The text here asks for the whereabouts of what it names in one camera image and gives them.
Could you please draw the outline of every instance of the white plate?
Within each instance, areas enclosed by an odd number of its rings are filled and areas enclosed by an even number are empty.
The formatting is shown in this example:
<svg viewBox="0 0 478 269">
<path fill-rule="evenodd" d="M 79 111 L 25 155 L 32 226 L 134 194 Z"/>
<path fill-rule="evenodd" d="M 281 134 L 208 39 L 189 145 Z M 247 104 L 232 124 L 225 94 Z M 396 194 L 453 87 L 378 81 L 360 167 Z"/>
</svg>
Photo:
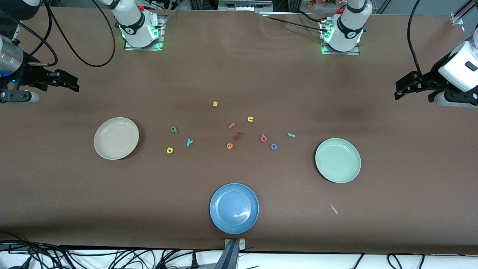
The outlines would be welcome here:
<svg viewBox="0 0 478 269">
<path fill-rule="evenodd" d="M 95 134 L 95 150 L 103 158 L 119 160 L 128 156 L 138 145 L 140 131 L 127 118 L 113 118 L 103 123 Z"/>
<path fill-rule="evenodd" d="M 315 152 L 315 164 L 324 178 L 335 183 L 352 181 L 362 167 L 357 149 L 341 138 L 322 142 Z"/>
</svg>

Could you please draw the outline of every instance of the plate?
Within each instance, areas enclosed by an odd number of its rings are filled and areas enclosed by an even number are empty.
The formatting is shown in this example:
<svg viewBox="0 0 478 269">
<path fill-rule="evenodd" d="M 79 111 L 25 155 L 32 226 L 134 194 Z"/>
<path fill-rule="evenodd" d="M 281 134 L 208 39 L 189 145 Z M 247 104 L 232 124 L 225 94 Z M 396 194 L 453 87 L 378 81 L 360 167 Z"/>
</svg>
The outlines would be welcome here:
<svg viewBox="0 0 478 269">
<path fill-rule="evenodd" d="M 237 235 L 254 225 L 259 216 L 259 202 L 246 185 L 230 183 L 214 193 L 209 214 L 219 230 Z"/>
<path fill-rule="evenodd" d="M 140 131 L 127 118 L 113 118 L 103 123 L 95 134 L 95 150 L 103 158 L 119 160 L 128 156 L 138 145 Z"/>
<path fill-rule="evenodd" d="M 347 183 L 359 174 L 362 161 L 358 150 L 349 141 L 330 138 L 317 148 L 315 164 L 331 182 Z"/>
</svg>

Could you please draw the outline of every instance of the white scrap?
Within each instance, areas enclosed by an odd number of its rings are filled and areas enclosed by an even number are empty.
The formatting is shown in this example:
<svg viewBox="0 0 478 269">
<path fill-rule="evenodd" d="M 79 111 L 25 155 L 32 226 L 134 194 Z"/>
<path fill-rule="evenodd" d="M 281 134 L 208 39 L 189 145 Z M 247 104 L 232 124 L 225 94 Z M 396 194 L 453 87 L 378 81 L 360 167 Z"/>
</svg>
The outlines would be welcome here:
<svg viewBox="0 0 478 269">
<path fill-rule="evenodd" d="M 334 207 L 334 206 L 333 206 L 331 203 L 329 203 L 329 204 L 330 204 L 330 206 L 332 207 L 332 210 L 335 212 L 335 214 L 337 214 L 337 215 L 338 215 L 338 211 L 337 211 L 337 209 L 335 209 L 335 207 Z"/>
</svg>

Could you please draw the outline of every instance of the brown table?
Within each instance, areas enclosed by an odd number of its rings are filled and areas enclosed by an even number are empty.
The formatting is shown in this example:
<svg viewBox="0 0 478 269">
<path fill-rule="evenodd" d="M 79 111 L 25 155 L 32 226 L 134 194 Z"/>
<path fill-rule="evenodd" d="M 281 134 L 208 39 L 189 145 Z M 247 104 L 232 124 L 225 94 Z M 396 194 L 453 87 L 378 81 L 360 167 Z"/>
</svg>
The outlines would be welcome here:
<svg viewBox="0 0 478 269">
<path fill-rule="evenodd" d="M 80 55 L 108 58 L 98 10 L 54 13 Z M 230 236 L 211 222 L 209 201 L 240 182 L 261 207 L 240 235 L 254 250 L 476 253 L 478 110 L 438 107 L 425 93 L 394 100 L 395 81 L 414 70 L 407 21 L 371 16 L 361 56 L 332 56 L 321 55 L 313 31 L 252 12 L 181 11 L 161 52 L 123 51 L 116 31 L 117 53 L 103 68 L 82 64 L 54 28 L 57 68 L 81 90 L 51 87 L 38 105 L 0 105 L 0 228 L 53 244 L 220 248 Z M 44 33 L 45 11 L 27 24 Z M 414 18 L 422 70 L 463 37 L 445 16 Z M 26 51 L 38 43 L 25 31 L 19 39 Z M 52 58 L 45 47 L 37 57 Z M 108 161 L 93 136 L 118 116 L 137 123 L 141 140 L 131 156 Z M 238 131 L 246 135 L 226 149 Z M 331 137 L 360 152 L 350 183 L 315 167 L 317 146 Z"/>
</svg>

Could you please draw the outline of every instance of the green plate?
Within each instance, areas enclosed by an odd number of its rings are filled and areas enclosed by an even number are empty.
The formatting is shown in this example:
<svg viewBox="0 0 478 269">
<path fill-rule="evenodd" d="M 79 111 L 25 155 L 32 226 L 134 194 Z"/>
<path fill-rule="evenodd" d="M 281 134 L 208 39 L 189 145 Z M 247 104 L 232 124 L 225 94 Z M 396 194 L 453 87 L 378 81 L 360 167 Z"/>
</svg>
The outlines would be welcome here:
<svg viewBox="0 0 478 269">
<path fill-rule="evenodd" d="M 317 148 L 315 164 L 322 176 L 331 182 L 347 183 L 359 174 L 362 161 L 359 152 L 349 141 L 330 138 Z"/>
</svg>

